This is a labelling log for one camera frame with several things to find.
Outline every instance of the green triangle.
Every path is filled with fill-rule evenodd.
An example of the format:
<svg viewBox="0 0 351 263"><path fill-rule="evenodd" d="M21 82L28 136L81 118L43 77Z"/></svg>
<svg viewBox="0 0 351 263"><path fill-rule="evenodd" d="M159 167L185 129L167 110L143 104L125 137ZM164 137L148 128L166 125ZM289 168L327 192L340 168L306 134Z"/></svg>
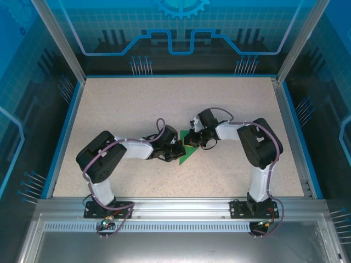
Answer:
<svg viewBox="0 0 351 263"><path fill-rule="evenodd" d="M189 133L188 130L181 130L180 131L180 139L181 139L183 145L184 145L184 137L188 133ZM188 146L188 145L184 145L184 148L185 148L186 155L180 157L179 165L184 163L186 161L186 159L188 159L198 149L198 147L192 147L192 146Z"/></svg>

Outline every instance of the enclosure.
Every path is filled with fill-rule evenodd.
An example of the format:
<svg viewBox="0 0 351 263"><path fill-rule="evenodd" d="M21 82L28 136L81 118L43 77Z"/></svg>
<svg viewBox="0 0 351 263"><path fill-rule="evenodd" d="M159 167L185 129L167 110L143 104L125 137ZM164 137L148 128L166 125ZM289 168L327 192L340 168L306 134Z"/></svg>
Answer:
<svg viewBox="0 0 351 263"><path fill-rule="evenodd" d="M3 261L349 262L350 11L343 0L0 1ZM216 140L182 161L120 162L111 189L135 206L100 240L78 153L105 130L154 135L159 117L182 139L209 107L264 118L281 141L279 229L253 237L258 218L232 219L251 165L239 140Z"/></svg>

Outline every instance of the metal base plate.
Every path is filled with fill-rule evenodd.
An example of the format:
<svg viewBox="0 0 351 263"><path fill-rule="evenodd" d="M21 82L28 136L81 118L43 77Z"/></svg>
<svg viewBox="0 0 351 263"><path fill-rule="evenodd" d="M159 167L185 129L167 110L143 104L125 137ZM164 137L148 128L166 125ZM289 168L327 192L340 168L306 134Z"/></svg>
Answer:
<svg viewBox="0 0 351 263"><path fill-rule="evenodd" d="M230 208L230 218L232 219L270 219L272 214L267 211L267 209L262 210L261 213L257 213L255 216L251 214L251 211L248 209L246 205L246 201L232 201L229 202ZM274 211L274 218L279 218L279 211L276 202L270 202L267 208L272 208Z"/></svg>
<svg viewBox="0 0 351 263"><path fill-rule="evenodd" d="M116 202L115 207L124 207L125 205L132 204L133 202ZM100 218L103 219L111 215L114 211L106 210L96 204L94 201L89 201L86 204L84 211L84 218ZM124 219L128 213L128 209L121 210L118 214L114 216L115 219Z"/></svg>

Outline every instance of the speckled work surface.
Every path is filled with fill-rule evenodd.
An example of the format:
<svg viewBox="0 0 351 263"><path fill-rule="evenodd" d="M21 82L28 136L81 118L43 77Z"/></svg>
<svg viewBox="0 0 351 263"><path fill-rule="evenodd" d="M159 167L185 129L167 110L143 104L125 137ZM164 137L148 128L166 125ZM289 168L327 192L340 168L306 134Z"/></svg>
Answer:
<svg viewBox="0 0 351 263"><path fill-rule="evenodd" d="M176 130L207 107L222 107L234 121L263 117L284 146L271 184L275 196L302 196L302 188L270 78L103 78L87 79L54 197L89 194L75 159L100 132L122 138L156 133L162 117ZM225 113L215 116L227 119ZM234 197L245 196L251 166L239 141L219 141L210 150L197 150L179 161L124 159L110 176L118 197Z"/></svg>

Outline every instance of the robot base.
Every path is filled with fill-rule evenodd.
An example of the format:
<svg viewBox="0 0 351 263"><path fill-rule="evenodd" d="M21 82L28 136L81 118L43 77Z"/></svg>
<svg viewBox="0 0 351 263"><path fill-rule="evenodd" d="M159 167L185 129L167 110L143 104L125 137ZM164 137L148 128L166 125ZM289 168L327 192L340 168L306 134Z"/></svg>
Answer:
<svg viewBox="0 0 351 263"><path fill-rule="evenodd" d="M114 207L124 207L125 205L132 204L133 202L115 202ZM89 201L86 204L86 208L84 210L84 218L98 218L104 219L105 217L114 214L116 211L107 210L99 206L95 201ZM128 209L124 209L118 211L114 215L115 219L124 219L128 213Z"/></svg>
<svg viewBox="0 0 351 263"><path fill-rule="evenodd" d="M272 214L267 210L272 208L274 210L274 218L279 218L279 211L276 202L267 199L264 205L260 207L254 214L247 206L247 201L234 200L229 202L230 218L232 219L271 219Z"/></svg>

